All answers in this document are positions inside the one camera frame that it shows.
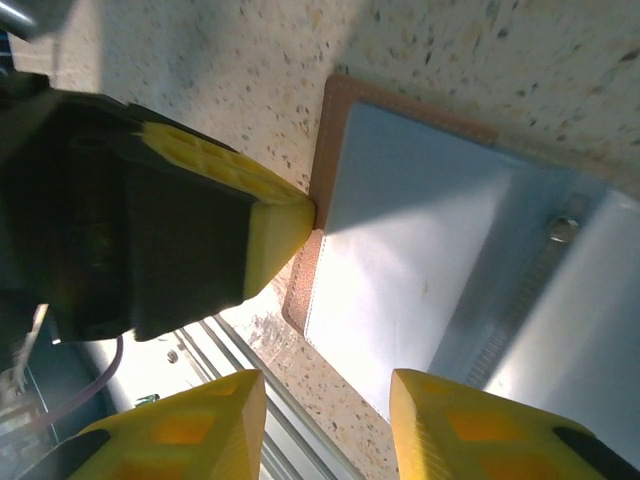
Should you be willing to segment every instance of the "granite surface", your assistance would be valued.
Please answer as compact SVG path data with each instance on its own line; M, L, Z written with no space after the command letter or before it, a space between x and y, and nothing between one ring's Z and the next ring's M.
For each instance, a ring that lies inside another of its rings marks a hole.
M339 71L640 192L631 0L79 0L63 32L13 48L18 68L59 88L141 103L302 188L324 81ZM236 328L356 466L393 478L389 427L282 321L278 282L241 307Z

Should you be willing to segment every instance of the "screw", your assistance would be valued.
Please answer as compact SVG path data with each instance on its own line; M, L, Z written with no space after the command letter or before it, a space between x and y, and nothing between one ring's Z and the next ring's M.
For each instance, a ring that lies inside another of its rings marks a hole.
M169 350L167 352L167 361L169 363L176 363L178 361L178 354L173 350Z
M558 217L549 226L549 238L554 242L568 245L578 234L580 225L569 217Z

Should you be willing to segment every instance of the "wire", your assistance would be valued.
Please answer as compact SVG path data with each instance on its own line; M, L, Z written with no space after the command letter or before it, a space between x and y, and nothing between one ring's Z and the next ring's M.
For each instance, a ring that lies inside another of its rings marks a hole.
M87 385L85 388L76 393L73 397L67 400L62 405L50 410L49 412L40 415L26 425L22 425L4 435L0 436L0 449L11 445L16 440L22 437L30 435L38 430L46 428L52 423L57 422L59 419L73 412L80 405L91 399L96 393L98 393L109 380L113 377L120 366L122 361L122 352L124 351L124 341L122 337L116 339L116 354L113 356L111 364L102 374L96 378L93 382Z

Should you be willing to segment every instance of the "speckled countertop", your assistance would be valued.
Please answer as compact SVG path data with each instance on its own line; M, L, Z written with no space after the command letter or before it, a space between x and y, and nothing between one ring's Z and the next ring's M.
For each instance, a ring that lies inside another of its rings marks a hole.
M153 108L303 188L340 71L640 192L632 0L80 0L64 32L13 47L20 69ZM389 427L278 317L277 283L236 328L369 478L393 478Z

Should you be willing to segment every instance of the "cable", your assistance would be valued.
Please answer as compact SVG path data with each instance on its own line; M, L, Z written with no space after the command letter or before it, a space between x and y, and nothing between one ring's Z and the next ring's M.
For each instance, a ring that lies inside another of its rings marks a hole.
M116 373L116 370L118 370L120 362L122 361L123 351L124 341L122 340L122 337L118 337L116 339L116 354L113 356L111 364L104 372L102 372L102 374L98 378L96 378L93 382L80 390L62 405L54 408L53 410L50 410L43 415L40 415L26 425L22 425L21 427L18 427L15 430L11 430L10 432L0 436L0 449L6 447L7 445L11 445L13 442L26 435L30 435L34 432L37 432L38 430L42 430L50 424L57 422L65 415L73 412L87 400L91 399L96 393L102 390L102 388L107 384L109 380L111 380L113 375Z

